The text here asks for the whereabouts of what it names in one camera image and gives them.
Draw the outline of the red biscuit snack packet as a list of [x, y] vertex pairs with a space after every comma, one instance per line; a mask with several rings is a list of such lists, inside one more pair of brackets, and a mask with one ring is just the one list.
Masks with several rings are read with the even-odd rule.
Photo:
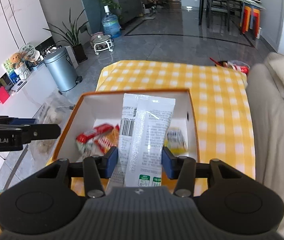
[[102, 124], [99, 126], [95, 126], [89, 131], [79, 134], [75, 139], [75, 143], [81, 156], [88, 156], [91, 152], [94, 139], [102, 134], [110, 132], [113, 128], [114, 127], [110, 124]]

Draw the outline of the white snack pouch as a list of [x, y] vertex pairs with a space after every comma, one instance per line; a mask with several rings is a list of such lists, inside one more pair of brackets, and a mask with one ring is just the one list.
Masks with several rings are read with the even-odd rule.
[[118, 142], [118, 162], [106, 192], [115, 187], [162, 184], [162, 148], [176, 100], [125, 93]]

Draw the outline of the red Mimi snack bag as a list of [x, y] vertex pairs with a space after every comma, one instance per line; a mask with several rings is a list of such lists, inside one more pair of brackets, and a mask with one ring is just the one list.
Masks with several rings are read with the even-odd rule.
[[94, 141], [96, 146], [98, 146], [99, 150], [103, 155], [105, 155], [111, 147], [117, 147], [119, 142], [119, 125], [116, 125], [111, 132], [107, 133], [99, 137]]

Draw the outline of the white low cabinet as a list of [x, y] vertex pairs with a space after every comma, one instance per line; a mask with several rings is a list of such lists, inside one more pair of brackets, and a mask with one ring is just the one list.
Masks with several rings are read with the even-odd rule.
[[[48, 68], [41, 64], [18, 91], [11, 92], [9, 99], [0, 104], [0, 115], [17, 118], [32, 118], [47, 97], [57, 88]], [[0, 152], [0, 168], [9, 152]]]

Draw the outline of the yellow snack packet in box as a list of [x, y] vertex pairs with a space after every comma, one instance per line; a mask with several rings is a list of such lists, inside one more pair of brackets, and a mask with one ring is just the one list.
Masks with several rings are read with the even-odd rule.
[[188, 150], [182, 130], [177, 127], [170, 127], [167, 130], [164, 139], [164, 146], [167, 147], [174, 155], [185, 154]]

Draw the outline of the clear plastic bag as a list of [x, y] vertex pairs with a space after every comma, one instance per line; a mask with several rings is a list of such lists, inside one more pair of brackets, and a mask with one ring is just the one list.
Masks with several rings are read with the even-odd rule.
[[[37, 124], [57, 124], [61, 130], [74, 108], [72, 104], [62, 92], [54, 90], [53, 93], [46, 98], [40, 109], [35, 115]], [[48, 159], [54, 148], [57, 139], [37, 140], [29, 144], [29, 150], [33, 159]]]

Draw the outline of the plush toy on cabinet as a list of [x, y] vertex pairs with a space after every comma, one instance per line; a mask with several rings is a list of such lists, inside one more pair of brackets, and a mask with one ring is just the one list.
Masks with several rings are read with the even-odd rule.
[[23, 64], [21, 53], [14, 53], [9, 58], [9, 61], [11, 63], [12, 68], [14, 68], [14, 69], [19, 68]]

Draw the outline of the grey metal trash can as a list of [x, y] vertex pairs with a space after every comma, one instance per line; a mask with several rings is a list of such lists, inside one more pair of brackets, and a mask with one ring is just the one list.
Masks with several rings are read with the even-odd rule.
[[69, 91], [82, 82], [82, 76], [76, 73], [65, 47], [58, 48], [46, 55], [44, 63], [57, 84], [59, 91]]

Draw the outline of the yellow checkered tablecloth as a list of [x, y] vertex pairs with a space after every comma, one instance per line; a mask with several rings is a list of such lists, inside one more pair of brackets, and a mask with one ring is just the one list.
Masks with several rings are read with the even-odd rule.
[[[254, 178], [254, 132], [245, 83], [243, 73], [223, 67], [127, 60], [103, 68], [92, 93], [189, 90], [198, 138], [197, 162], [219, 159]], [[163, 177], [161, 186], [172, 191], [175, 184]]]

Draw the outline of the beige sofa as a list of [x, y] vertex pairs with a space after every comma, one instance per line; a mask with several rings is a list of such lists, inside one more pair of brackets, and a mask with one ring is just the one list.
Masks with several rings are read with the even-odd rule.
[[[284, 56], [274, 52], [252, 66], [246, 94], [254, 131], [256, 180], [284, 202], [284, 84], [275, 66], [284, 66]], [[284, 218], [277, 231], [284, 237]]]

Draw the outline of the potted green plant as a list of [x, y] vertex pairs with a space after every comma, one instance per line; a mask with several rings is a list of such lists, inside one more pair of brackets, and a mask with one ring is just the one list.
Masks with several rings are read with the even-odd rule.
[[64, 29], [61, 29], [60, 27], [51, 23], [48, 23], [48, 28], [43, 28], [46, 31], [50, 31], [51, 33], [57, 34], [62, 37], [62, 40], [71, 46], [75, 59], [78, 63], [82, 63], [83, 61], [87, 60], [83, 45], [80, 42], [79, 33], [83, 27], [87, 26], [88, 21], [85, 21], [81, 25], [78, 25], [79, 18], [84, 12], [85, 10], [83, 9], [79, 16], [73, 20], [71, 15], [71, 9], [69, 9], [69, 26], [66, 26], [66, 24], [62, 22]]

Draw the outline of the small white round stool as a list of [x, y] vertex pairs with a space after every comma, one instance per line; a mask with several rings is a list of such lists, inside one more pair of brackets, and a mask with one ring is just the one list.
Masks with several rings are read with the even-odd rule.
[[111, 35], [98, 32], [91, 36], [90, 46], [94, 50], [95, 54], [99, 55], [100, 52], [105, 50], [112, 52], [114, 44]]

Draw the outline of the red snack bags far edge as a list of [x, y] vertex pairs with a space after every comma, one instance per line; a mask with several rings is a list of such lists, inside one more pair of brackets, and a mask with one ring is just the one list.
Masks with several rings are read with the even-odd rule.
[[210, 60], [214, 63], [215, 66], [224, 67], [236, 70], [238, 72], [244, 73], [245, 75], [248, 75], [250, 66], [242, 61], [237, 60], [230, 60], [230, 61], [216, 61], [212, 57], [210, 57]]

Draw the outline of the stacked orange stools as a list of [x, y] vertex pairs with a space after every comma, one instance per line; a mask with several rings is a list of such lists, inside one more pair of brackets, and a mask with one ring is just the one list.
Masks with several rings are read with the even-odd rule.
[[242, 7], [240, 31], [245, 34], [249, 30], [253, 30], [254, 38], [260, 37], [261, 27], [261, 9], [253, 5], [244, 4]]

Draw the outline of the dining table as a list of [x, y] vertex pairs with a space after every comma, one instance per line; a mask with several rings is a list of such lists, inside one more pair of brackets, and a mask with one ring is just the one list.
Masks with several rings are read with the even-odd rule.
[[[261, 1], [257, 0], [230, 0], [230, 12], [240, 11], [242, 13], [242, 7], [244, 4], [253, 5], [261, 10], [265, 10]], [[207, 13], [207, 0], [199, 0], [199, 13], [198, 13], [198, 25], [202, 25], [204, 12]]]

